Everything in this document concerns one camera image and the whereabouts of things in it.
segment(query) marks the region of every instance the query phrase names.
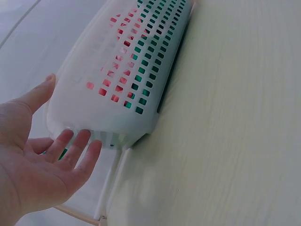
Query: hand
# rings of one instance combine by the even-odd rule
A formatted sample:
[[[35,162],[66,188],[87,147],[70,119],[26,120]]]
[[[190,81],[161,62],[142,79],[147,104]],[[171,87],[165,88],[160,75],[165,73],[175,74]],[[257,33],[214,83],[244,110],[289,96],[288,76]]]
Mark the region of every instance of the hand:
[[[8,224],[68,200],[89,179],[99,157],[102,144],[96,140],[75,168],[90,138],[88,130],[77,135],[61,160],[72,131],[63,131],[55,141],[28,139],[32,115],[50,99],[54,87],[55,76],[50,75],[24,96],[0,105],[0,218],[16,215]]]

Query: wrist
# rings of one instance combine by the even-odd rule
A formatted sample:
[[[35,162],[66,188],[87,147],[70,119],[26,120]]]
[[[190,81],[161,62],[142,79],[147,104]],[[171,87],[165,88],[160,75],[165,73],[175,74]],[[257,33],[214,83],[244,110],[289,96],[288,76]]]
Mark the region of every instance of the wrist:
[[[0,164],[0,219],[1,225],[13,226],[22,217],[19,197],[13,182]]]

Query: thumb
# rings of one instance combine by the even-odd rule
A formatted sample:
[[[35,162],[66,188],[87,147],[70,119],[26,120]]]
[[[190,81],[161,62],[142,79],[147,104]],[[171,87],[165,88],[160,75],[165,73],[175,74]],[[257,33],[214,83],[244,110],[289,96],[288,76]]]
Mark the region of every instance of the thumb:
[[[52,96],[55,89],[55,75],[47,76],[45,81],[33,88],[28,93],[24,94],[15,101],[27,105],[32,114],[34,114],[44,103],[46,103]]]

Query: finger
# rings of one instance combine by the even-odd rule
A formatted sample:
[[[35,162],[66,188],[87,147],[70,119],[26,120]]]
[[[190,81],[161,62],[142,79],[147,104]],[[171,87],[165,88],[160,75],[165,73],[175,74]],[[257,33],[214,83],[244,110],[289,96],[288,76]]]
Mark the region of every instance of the finger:
[[[89,130],[81,130],[76,136],[67,153],[59,162],[57,162],[57,164],[64,170],[74,169],[90,139],[90,136],[91,132]]]
[[[66,129],[64,130],[58,137],[55,139],[53,144],[48,148],[46,153],[42,155],[47,162],[54,163],[61,156],[65,147],[68,145],[70,140],[73,137],[72,130]]]
[[[49,75],[46,80],[33,88],[22,97],[13,101],[24,104],[29,107],[32,114],[34,114],[44,103],[46,103],[52,96],[55,88],[55,75]]]
[[[98,160],[102,143],[99,140],[93,141],[77,168],[67,173],[63,179],[71,194],[79,190],[90,178]]]
[[[36,154],[42,154],[53,144],[53,139],[49,137],[28,139],[27,143],[32,147]]]

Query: white plastic basket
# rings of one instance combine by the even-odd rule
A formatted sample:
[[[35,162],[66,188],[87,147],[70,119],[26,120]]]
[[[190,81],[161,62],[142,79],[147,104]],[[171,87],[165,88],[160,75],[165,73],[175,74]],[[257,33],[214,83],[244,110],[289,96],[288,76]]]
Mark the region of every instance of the white plastic basket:
[[[45,108],[52,138],[89,129],[128,148],[157,108],[192,8],[189,0],[109,0],[76,42]]]

